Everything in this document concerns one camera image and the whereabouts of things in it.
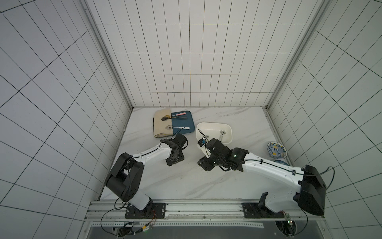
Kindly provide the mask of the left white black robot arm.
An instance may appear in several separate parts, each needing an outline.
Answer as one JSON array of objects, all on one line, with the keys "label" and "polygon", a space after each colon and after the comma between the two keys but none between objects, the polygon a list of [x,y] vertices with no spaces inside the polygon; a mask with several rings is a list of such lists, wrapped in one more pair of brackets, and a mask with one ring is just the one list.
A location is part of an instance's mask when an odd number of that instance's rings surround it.
[{"label": "left white black robot arm", "polygon": [[122,153],[105,179],[105,186],[123,202],[128,202],[139,211],[150,211],[152,199],[139,187],[145,166],[165,161],[169,166],[185,159],[183,150],[188,140],[167,138],[144,152],[130,155]]}]

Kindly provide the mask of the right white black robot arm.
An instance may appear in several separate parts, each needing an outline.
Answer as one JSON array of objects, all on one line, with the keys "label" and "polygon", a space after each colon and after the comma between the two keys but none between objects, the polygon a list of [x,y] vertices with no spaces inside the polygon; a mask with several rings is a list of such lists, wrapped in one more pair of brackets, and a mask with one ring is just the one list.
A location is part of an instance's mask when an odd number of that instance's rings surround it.
[{"label": "right white black robot arm", "polygon": [[281,184],[281,189],[268,189],[261,196],[261,203],[270,211],[302,209],[323,216],[327,186],[320,173],[313,166],[292,167],[261,158],[241,148],[210,149],[198,165],[204,171],[219,166],[226,170],[254,173]]}]

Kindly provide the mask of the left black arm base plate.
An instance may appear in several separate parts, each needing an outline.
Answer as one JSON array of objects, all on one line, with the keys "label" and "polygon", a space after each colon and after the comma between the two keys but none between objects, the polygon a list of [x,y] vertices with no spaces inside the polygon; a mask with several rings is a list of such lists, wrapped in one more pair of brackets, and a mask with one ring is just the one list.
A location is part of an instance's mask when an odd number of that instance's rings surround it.
[{"label": "left black arm base plate", "polygon": [[128,204],[127,212],[125,213],[126,219],[164,219],[166,212],[166,203],[153,203],[149,204],[143,210],[139,210],[132,204]]}]

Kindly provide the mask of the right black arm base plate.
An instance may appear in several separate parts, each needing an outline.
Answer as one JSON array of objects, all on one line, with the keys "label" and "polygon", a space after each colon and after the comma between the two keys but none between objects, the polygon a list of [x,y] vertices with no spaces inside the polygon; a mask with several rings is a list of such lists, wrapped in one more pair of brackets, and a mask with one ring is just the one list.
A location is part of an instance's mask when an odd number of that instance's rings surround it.
[{"label": "right black arm base plate", "polygon": [[246,219],[283,219],[281,212],[274,213],[259,203],[242,203],[244,218]]}]

